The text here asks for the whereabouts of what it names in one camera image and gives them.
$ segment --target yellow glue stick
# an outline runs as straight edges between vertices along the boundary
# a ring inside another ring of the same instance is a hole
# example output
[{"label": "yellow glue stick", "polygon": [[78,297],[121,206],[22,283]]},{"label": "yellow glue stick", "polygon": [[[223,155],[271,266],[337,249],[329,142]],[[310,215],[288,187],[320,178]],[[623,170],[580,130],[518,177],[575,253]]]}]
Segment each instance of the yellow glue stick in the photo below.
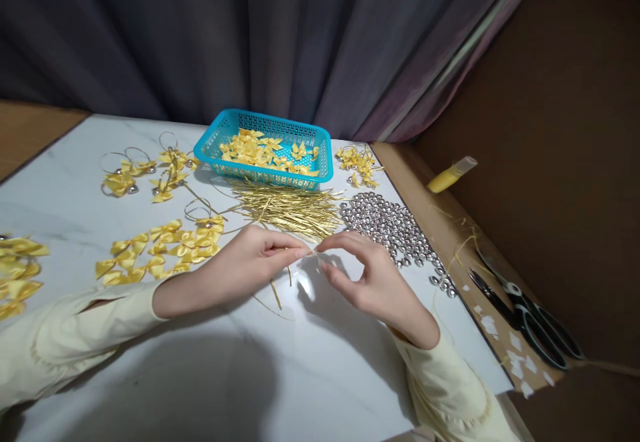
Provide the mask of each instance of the yellow glue stick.
[{"label": "yellow glue stick", "polygon": [[436,175],[434,179],[429,182],[427,188],[433,193],[440,193],[452,186],[463,174],[469,172],[476,165],[478,165],[478,162],[474,158],[465,157],[444,172]]}]

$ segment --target hand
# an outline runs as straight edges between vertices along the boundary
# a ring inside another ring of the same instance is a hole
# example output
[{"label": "hand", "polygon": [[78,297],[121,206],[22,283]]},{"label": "hand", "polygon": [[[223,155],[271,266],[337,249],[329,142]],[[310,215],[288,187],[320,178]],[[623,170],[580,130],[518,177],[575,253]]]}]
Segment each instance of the hand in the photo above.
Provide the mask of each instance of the hand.
[{"label": "hand", "polygon": [[158,287],[153,310],[168,319],[239,299],[310,252],[290,235],[250,225],[198,270]]},{"label": "hand", "polygon": [[432,349],[440,340],[440,329],[409,284],[400,275],[386,248],[356,232],[334,234],[318,245],[318,252],[344,249],[365,266],[358,281],[324,261],[320,266],[329,283],[350,304],[402,332],[422,349]]}]

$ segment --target pile of silver beads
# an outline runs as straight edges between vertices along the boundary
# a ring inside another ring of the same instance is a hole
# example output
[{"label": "pile of silver beads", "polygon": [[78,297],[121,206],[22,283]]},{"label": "pile of silver beads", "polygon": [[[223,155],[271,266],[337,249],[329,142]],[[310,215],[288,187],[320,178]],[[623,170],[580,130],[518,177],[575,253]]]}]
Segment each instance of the pile of silver beads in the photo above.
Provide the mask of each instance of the pile of silver beads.
[{"label": "pile of silver beads", "polygon": [[430,262],[438,274],[429,278],[431,284],[438,285],[450,298],[457,295],[451,276],[408,208],[388,202],[380,194],[362,192],[354,195],[350,204],[340,204],[340,216],[346,231],[360,232],[384,245],[398,269],[410,266],[412,261],[418,267]]}]

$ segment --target cardboard wall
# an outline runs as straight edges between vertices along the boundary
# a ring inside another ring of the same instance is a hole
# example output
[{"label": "cardboard wall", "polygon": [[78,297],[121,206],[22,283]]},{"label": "cardboard wall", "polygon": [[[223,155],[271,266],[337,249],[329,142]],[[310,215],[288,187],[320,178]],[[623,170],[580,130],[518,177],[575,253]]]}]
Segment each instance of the cardboard wall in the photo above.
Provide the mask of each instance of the cardboard wall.
[{"label": "cardboard wall", "polygon": [[[524,0],[417,142],[593,359],[640,367],[640,0]],[[626,440],[638,379],[579,369],[514,400],[539,440]]]}]

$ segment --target left hand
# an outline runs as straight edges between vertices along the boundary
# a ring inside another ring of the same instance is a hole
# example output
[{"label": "left hand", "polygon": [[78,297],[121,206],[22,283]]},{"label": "left hand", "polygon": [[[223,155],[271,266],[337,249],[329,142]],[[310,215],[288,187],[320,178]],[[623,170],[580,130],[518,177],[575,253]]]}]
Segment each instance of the left hand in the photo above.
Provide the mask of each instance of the left hand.
[{"label": "left hand", "polygon": [[153,310],[170,319],[246,297],[310,252],[290,235],[250,225],[198,270],[158,287]]}]

